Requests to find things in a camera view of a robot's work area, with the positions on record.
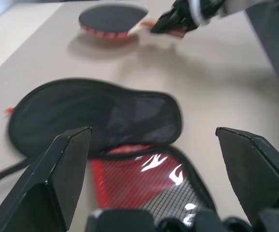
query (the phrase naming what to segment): ping pong paddle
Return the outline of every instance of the ping pong paddle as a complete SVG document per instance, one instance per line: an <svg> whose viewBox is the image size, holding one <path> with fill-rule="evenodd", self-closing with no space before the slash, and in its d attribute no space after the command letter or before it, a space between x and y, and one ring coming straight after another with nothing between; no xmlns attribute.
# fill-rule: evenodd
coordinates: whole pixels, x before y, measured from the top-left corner
<svg viewBox="0 0 279 232"><path fill-rule="evenodd" d="M81 28L88 34L105 39L126 39L142 29L150 30L157 20L147 18L148 10L127 4L102 4L79 16ZM168 34L183 38L183 30Z"/></svg>

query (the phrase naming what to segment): table surface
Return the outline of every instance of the table surface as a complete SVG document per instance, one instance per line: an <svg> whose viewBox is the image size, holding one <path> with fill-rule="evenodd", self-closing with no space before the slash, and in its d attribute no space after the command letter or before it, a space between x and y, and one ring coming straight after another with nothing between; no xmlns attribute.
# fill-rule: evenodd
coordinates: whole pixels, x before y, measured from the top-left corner
<svg viewBox="0 0 279 232"><path fill-rule="evenodd" d="M157 3L157 0L132 1L132 4L147 7L156 17L168 10L172 1ZM45 31L46 24L41 25L47 20L59 26L58 21L54 22L54 13L63 7L63 14L67 16L67 8L74 9L76 4L89 7L99 3L20 4L9 10L0 18L0 67L10 66L14 56L22 58L24 53L20 48L27 47L34 32L39 36L41 30ZM0 170L22 159L7 141L8 118L4 107L11 103L9 107L14 106L30 90L46 81L67 76L93 77L174 95L184 121L182 135L175 145L185 152L201 174L219 215L246 218L228 180L215 129L224 126L262 135L279 151L279 81L246 15L237 13L213 20L182 41L144 33L137 41L123 46L108 47L98 43L88 47L91 44L86 35L79 28L72 29L75 34L69 35L72 39L67 48L57 50L71 61L69 67L57 70L56 63L48 63L50 69L42 70L48 78L30 79L31 84L20 82L15 75L19 71L14 72L12 65L8 67L9 76L0 79ZM35 72L32 63L27 66L17 64L25 74ZM0 203L19 176L17 173L0 182ZM83 231L92 208L93 202L87 197L91 195L89 173L85 178L71 231Z"/></svg>

